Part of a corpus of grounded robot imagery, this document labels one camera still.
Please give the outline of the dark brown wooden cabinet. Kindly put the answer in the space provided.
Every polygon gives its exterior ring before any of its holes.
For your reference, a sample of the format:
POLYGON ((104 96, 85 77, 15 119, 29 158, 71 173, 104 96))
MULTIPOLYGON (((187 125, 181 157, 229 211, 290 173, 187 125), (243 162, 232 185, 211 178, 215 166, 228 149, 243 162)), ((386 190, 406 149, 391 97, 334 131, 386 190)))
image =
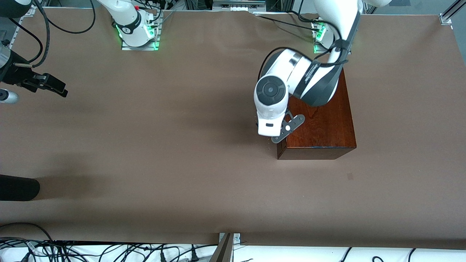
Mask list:
POLYGON ((310 107, 291 96, 292 115, 303 114, 305 122, 286 137, 287 148, 278 160, 335 160, 356 149, 356 136, 344 72, 340 73, 333 98, 320 107, 310 107))

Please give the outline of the black cylinder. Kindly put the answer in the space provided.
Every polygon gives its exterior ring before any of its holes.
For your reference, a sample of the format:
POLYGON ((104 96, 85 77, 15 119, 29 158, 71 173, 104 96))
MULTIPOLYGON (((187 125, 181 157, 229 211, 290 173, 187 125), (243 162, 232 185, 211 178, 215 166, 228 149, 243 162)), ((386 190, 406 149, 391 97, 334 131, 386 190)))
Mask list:
POLYGON ((31 201, 39 192, 36 179, 0 174, 0 201, 31 201))

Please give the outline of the brown paper table cover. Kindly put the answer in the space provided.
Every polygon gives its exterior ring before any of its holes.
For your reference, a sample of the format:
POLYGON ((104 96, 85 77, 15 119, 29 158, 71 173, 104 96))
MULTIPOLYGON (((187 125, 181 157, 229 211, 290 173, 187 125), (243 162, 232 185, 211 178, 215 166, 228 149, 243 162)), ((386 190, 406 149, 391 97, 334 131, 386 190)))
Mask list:
POLYGON ((111 18, 51 28, 39 72, 62 98, 17 86, 0 105, 0 174, 37 178, 0 225, 54 239, 466 249, 466 66, 434 15, 363 16, 344 66, 357 148, 278 160, 253 90, 273 48, 308 34, 247 12, 180 12, 160 49, 123 51, 111 18))

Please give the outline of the silver device box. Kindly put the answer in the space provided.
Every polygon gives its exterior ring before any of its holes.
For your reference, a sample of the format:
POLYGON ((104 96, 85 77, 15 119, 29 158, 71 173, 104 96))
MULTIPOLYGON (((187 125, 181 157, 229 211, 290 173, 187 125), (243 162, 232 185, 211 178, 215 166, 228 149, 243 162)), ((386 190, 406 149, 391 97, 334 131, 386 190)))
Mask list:
POLYGON ((266 12, 266 0, 212 0, 212 10, 266 12))

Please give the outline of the aluminium frame rail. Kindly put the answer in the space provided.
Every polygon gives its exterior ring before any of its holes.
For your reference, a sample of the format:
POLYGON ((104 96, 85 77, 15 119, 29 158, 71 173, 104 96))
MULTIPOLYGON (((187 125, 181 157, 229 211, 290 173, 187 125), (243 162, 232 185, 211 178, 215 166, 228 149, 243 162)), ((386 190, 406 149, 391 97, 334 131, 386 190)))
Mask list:
POLYGON ((0 0, 0 74, 6 71, 13 58, 10 46, 18 30, 16 23, 32 5, 32 0, 0 0))
POLYGON ((466 0, 454 0, 454 2, 446 8, 443 13, 438 15, 441 25, 451 25, 451 19, 454 15, 459 13, 463 7, 466 7, 466 0))

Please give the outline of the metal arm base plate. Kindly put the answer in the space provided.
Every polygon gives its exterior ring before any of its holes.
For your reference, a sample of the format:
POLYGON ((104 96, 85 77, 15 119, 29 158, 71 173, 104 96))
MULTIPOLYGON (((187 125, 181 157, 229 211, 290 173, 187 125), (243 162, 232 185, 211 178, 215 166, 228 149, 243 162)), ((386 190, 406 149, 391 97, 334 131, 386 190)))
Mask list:
POLYGON ((132 34, 129 34, 128 28, 117 26, 119 37, 122 39, 122 50, 140 50, 153 51, 158 50, 163 16, 155 17, 152 13, 145 10, 137 10, 140 15, 140 23, 137 25, 132 34))
POLYGON ((326 24, 321 17, 312 22, 311 28, 318 29, 318 31, 312 33, 314 54, 324 53, 338 39, 336 30, 331 25, 326 24))

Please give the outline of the aluminium profile post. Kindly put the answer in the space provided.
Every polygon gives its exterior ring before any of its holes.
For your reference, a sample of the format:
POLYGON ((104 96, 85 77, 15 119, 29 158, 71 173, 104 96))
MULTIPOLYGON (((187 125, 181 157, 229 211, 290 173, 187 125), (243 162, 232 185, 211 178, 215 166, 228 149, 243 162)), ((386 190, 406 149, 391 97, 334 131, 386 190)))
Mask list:
POLYGON ((240 245, 240 233, 220 233, 220 241, 209 262, 233 262, 235 245, 240 245))

